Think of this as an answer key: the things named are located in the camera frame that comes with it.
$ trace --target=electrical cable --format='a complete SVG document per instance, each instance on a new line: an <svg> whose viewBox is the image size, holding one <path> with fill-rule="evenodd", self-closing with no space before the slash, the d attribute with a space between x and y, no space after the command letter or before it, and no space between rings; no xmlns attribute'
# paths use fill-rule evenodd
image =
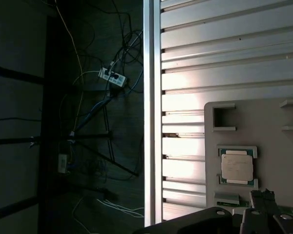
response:
<svg viewBox="0 0 293 234"><path fill-rule="evenodd" d="M83 122L82 122L79 126L81 126L85 121L87 121L87 119L89 118L89 116L91 115L91 113L96 109L96 107L97 107L98 105L100 105L101 103L103 103L103 102L105 102L105 101L107 101L107 100L102 100L102 101L99 101L97 104L95 104L95 105L92 107L92 109L90 110L90 112L89 112L89 114L87 115L87 117L84 118Z"/></svg>
<svg viewBox="0 0 293 234"><path fill-rule="evenodd" d="M142 156L143 155L143 140L144 140L144 137L142 137L141 140L140 140L138 158L137 158L137 162L136 162L135 169L133 170L134 172L138 173L138 175L140 174L140 172L142 170L142 166L143 166L143 156ZM142 164L141 164L140 169L138 170L139 161L141 161ZM118 180L118 181L128 181L128 180L130 180L133 177L133 175L130 175L127 178L114 178L114 177L111 177L111 176L107 176L106 174L107 173L106 173L106 169L105 169L105 176L106 176L106 178L113 179L113 180Z"/></svg>
<svg viewBox="0 0 293 234"><path fill-rule="evenodd" d="M55 4L56 4L57 11L58 11L58 13L59 13L59 15L60 15L60 17L61 17L61 19L62 19L62 22L63 22L63 24L64 24L64 26L65 26L65 28L66 28L68 34L70 35L70 37L71 37L71 39L72 39L72 43L73 43L73 46L74 46L74 49L75 49L75 52L76 52L76 56L77 56L77 60L78 60L78 64L79 64L79 68L80 68L80 72L81 72L81 81L82 81L82 84L84 84L84 73L83 73L83 68L82 68L82 64L81 64L80 59L79 59L79 55L78 55L78 53L77 53L77 49L76 49L76 46L75 46L74 39L73 39L71 33L69 32L69 30L68 30L68 28L67 28L67 26L66 26L66 23L65 23L65 21L64 21L64 19L63 19L63 17L62 17L62 15L61 15L61 13L60 13L60 10L59 10L59 8L58 8L58 4L57 4L57 0L54 0L54 2L55 2ZM84 92L82 91L82 95L81 95L81 98L80 98L80 101L79 101L79 106L78 106L77 114L76 114L76 118L75 118L74 130L75 130L76 126L77 126L78 115L79 115L79 112L80 112L80 109L81 109L81 106L82 106L83 97L84 97Z"/></svg>
<svg viewBox="0 0 293 234"><path fill-rule="evenodd" d="M73 216L73 219L78 222L87 232L88 234L97 234L97 233L92 233L91 231L89 231L89 229L82 223L80 222L75 216L74 216L74 212L76 211L77 207L79 206L79 204L81 203L81 201L83 200L84 197L82 197L76 204L76 206L73 208L73 211L72 211L72 216Z"/></svg>
<svg viewBox="0 0 293 234"><path fill-rule="evenodd" d="M23 120L23 121L30 121L30 122L41 122L40 119L31 119L31 118L19 118L19 117L0 118L0 121L4 121L4 120Z"/></svg>
<svg viewBox="0 0 293 234"><path fill-rule="evenodd" d="M144 207L140 207L140 208L136 208L136 209L129 209L129 208L126 208L126 207L124 207L124 206L120 206L120 205L117 205L117 204L115 204L115 203L113 203L113 202L110 202L109 200L105 200L105 202L107 202L107 203L109 203L109 204L111 204L111 205L114 205L114 206L117 206L117 207L120 207L120 208L123 208L123 209L125 209L125 210L128 210L128 211L137 211L137 210L142 210L142 209L144 209Z"/></svg>
<svg viewBox="0 0 293 234"><path fill-rule="evenodd" d="M89 6L95 8L95 9L97 9L97 10L99 10L99 11L105 13L105 14L118 14L118 15L121 14L121 15L127 15L127 17L128 17L128 21L129 21L129 30L130 30L130 32L132 32L131 16L130 16L129 13L126 13L126 12L119 12L118 10L117 10L116 12L108 12L108 11L102 10L101 8L99 8L99 7L95 6L95 5L92 5L88 0L86 1L86 3L87 3Z"/></svg>
<svg viewBox="0 0 293 234"><path fill-rule="evenodd" d="M48 0L40 0L42 3L44 3L44 4L46 4L46 5L48 5L48 6L52 6L52 7L55 7L55 5L52 5L52 4L49 4L49 3L47 3L46 1L48 1Z"/></svg>
<svg viewBox="0 0 293 234"><path fill-rule="evenodd" d="M105 203L104 201L100 201L100 200L98 200L98 199L97 199L97 201L100 202L101 204L105 205L105 206L111 207L111 208L116 209L116 210L119 210L119 211L121 211L121 212L123 212L123 213L125 213L125 214L131 215L131 216L133 216L134 218L144 218L144 216L143 216L142 214L139 214L139 213L134 212L134 211L130 211L130 210L128 210L127 208L125 208L125 209L120 209L120 208L117 207L116 205L111 205L111 204L109 204L109 203L107 203L107 202Z"/></svg>
<svg viewBox="0 0 293 234"><path fill-rule="evenodd" d="M84 72L82 75L88 74L88 73L99 73L100 71L87 71ZM74 85L82 75L79 75L72 83L72 85ZM61 108L63 105L63 101L65 100L65 98L67 97L67 94L64 95L64 97L62 98L61 102L60 102L60 107L59 107L59 120L60 120L60 131L62 132L62 120L61 120Z"/></svg>
<svg viewBox="0 0 293 234"><path fill-rule="evenodd" d="M75 49L75 52L76 52L76 56L77 56L77 60L78 60L78 64L79 64L79 68L80 68L80 72L81 72L81 76L82 76L82 79L81 79L81 80L82 80L82 83L83 83L83 82L84 82L83 68L82 68L82 64L80 63L80 59L79 59L79 55L78 55L78 53L77 53L77 49L76 49L76 46L75 46L74 39L73 39L72 34L70 33L70 31L68 30L68 27L66 26L66 23L65 23L65 21L64 21L64 18L63 18L62 14L61 14L61 12L60 12L60 10L59 10L57 0L54 0L54 2L55 2L55 4L56 4L56 8L57 8L57 11L58 11L58 13L59 13L59 15L60 15L60 17L61 17L61 20L62 20L62 22L63 22L63 24L64 24L64 26L65 26L65 28L66 28L66 30L67 30L69 36L70 36L70 38L71 38L71 40L72 40L72 43L73 43L73 46L74 46L74 49Z"/></svg>

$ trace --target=blue cable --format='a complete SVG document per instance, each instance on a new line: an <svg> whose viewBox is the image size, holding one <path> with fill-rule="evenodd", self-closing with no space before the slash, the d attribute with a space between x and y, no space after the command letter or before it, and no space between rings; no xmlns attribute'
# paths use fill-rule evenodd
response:
<svg viewBox="0 0 293 234"><path fill-rule="evenodd" d="M129 94L131 93L131 91L132 91L132 90L136 87L136 85L138 84L138 82L139 82L139 80L140 80L142 74L143 74L143 68L141 69L141 72L140 72L140 74L139 74L139 76L138 76L136 82L134 83L134 85L131 87L131 89L130 89L126 94L122 95L122 97L125 97L125 96L127 96L127 95L129 95ZM102 100L102 101L99 101L97 104L95 104L95 105L92 107L92 109L90 110L89 114L86 116L86 118L84 118L83 122L85 122L85 121L88 119L88 117L90 116L91 112L92 112L93 110L95 110L95 108L96 108L99 104L101 104L102 102L108 101L108 100L110 100L110 99Z"/></svg>
<svg viewBox="0 0 293 234"><path fill-rule="evenodd" d="M69 169L71 169L71 168L75 168L75 167L77 166L76 151L74 150L74 147L73 147L73 146L71 146L71 147L72 147L72 154L74 155L74 159L75 159L75 161L74 161L73 164L70 164L70 165L67 166Z"/></svg>
<svg viewBox="0 0 293 234"><path fill-rule="evenodd" d="M84 118L84 120L83 120L83 122L85 122L88 118L89 118L89 116L90 116L90 114L91 114L91 112L99 105L99 104L101 104L102 102L105 102L105 101L107 101L107 100L102 100L102 101L99 101L97 104L95 104L93 107L92 107L92 109L90 110L90 112L89 112L89 114L86 116L86 118Z"/></svg>

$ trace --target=white cable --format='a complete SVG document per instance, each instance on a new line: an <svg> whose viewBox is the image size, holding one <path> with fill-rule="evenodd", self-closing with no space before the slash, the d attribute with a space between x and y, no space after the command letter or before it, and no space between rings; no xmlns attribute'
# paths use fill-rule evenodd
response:
<svg viewBox="0 0 293 234"><path fill-rule="evenodd" d="M143 216L142 214L139 214L139 213L137 213L137 212L128 211L128 210L123 210L123 209L120 209L120 208L118 208L118 207L116 207L116 206L112 206L112 205L110 205L110 204L108 204L108 203L104 203L103 201L100 201L100 200L98 200L98 199L97 199L97 201L100 202L101 204L105 205L105 206L108 206L108 207L114 208L114 209L119 210L119 211L121 211L121 212L123 212L123 213L125 213L125 214L131 215L132 217L135 217L135 218L144 218L144 216Z"/></svg>
<svg viewBox="0 0 293 234"><path fill-rule="evenodd" d="M40 0L42 3L44 3L44 4L47 4L47 5L49 5L49 6L52 6L52 7L54 7L54 5L52 5L52 4L49 4L49 3L47 3L46 1L48 1L48 0Z"/></svg>
<svg viewBox="0 0 293 234"><path fill-rule="evenodd" d="M89 234L98 234L98 233L92 233L91 231L89 231L89 229L82 223L80 222L75 216L74 216L74 212L77 209L78 205L80 204L80 202L83 200L84 197L82 197L76 204L76 206L74 207L73 211L72 211L72 216L74 218L74 220L76 222L78 222Z"/></svg>
<svg viewBox="0 0 293 234"><path fill-rule="evenodd" d="M113 203L113 202L110 202L109 200L105 200L105 202L107 202L107 203L109 203L109 204L111 204L111 205L114 205L114 206L117 206L117 207L123 208L123 209L128 210L128 211L137 211L137 210L142 210L142 209L144 209L144 207L140 207L140 208L137 208L137 209L129 209L129 208L126 208L126 207L124 207L124 206L120 206L120 205L117 205L117 204L115 204L115 203Z"/></svg>

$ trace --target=aluminum panel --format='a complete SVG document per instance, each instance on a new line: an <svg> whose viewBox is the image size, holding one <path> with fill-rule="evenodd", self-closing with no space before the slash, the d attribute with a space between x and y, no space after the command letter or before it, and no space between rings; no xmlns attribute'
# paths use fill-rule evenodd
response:
<svg viewBox="0 0 293 234"><path fill-rule="evenodd" d="M205 182L205 162L163 159L163 176Z"/></svg>
<svg viewBox="0 0 293 234"><path fill-rule="evenodd" d="M285 58L290 53L293 53L293 43L272 45L267 47L260 47L256 49L234 51L229 53L221 53L217 55L209 55L197 58L188 58L175 61L167 61L162 63L162 69L176 68L176 67L186 67L194 65L202 65L209 63L217 63L224 61L236 61L239 62L243 59L253 59L264 56L274 56L274 55L285 55Z"/></svg>
<svg viewBox="0 0 293 234"><path fill-rule="evenodd" d="M293 85L217 90L190 94L163 95L163 111L203 110L210 101L293 97Z"/></svg>
<svg viewBox="0 0 293 234"><path fill-rule="evenodd" d="M186 116L186 115L170 115L170 116L163 116L162 117L163 124L172 124L172 123L204 123L204 115L193 115L193 116Z"/></svg>
<svg viewBox="0 0 293 234"><path fill-rule="evenodd" d="M171 220L203 210L202 208L163 203L163 219Z"/></svg>
<svg viewBox="0 0 293 234"><path fill-rule="evenodd" d="M162 89L184 89L290 79L293 79L293 58L166 73L162 74Z"/></svg>
<svg viewBox="0 0 293 234"><path fill-rule="evenodd" d="M155 223L153 0L143 3L145 227Z"/></svg>
<svg viewBox="0 0 293 234"><path fill-rule="evenodd" d="M162 53L162 61L184 59L209 54L219 54L289 42L293 42L293 31L281 32L278 34L274 33L270 35L259 35L257 37L243 36L241 40L239 38L234 38L231 40L218 41L217 43L205 42L177 48L169 48Z"/></svg>
<svg viewBox="0 0 293 234"><path fill-rule="evenodd" d="M203 138L163 138L164 155L204 156L205 144Z"/></svg>
<svg viewBox="0 0 293 234"><path fill-rule="evenodd" d="M161 9L165 9L172 6L177 6L180 4L188 3L193 0L162 0L161 2Z"/></svg>
<svg viewBox="0 0 293 234"><path fill-rule="evenodd" d="M161 82L161 1L154 0L154 156L155 171L162 170L162 82ZM163 220L162 176L155 175L155 223Z"/></svg>
<svg viewBox="0 0 293 234"><path fill-rule="evenodd" d="M204 125L163 125L163 133L204 133Z"/></svg>
<svg viewBox="0 0 293 234"><path fill-rule="evenodd" d="M286 0L231 0L230 4L224 0L210 0L193 4L162 13L161 28L173 27L200 20L209 20L214 17L224 16L240 11L254 9L270 4L290 2Z"/></svg>
<svg viewBox="0 0 293 234"><path fill-rule="evenodd" d="M162 33L161 43L165 49L290 26L293 26L293 5L167 31Z"/></svg>
<svg viewBox="0 0 293 234"><path fill-rule="evenodd" d="M163 198L187 201L187 203L200 207L206 206L206 196L200 193L164 189Z"/></svg>
<svg viewBox="0 0 293 234"><path fill-rule="evenodd" d="M189 192L202 193L202 194L206 193L205 185L177 183L172 181L163 181L163 189L189 191Z"/></svg>

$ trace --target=black mechanical arm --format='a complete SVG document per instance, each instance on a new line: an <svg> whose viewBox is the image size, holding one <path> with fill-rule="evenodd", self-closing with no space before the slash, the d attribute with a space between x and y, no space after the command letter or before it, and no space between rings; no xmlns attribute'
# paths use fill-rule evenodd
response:
<svg viewBox="0 0 293 234"><path fill-rule="evenodd" d="M134 234L293 234L293 215L280 212L274 192L254 190L250 195L252 208L243 215L211 207Z"/></svg>

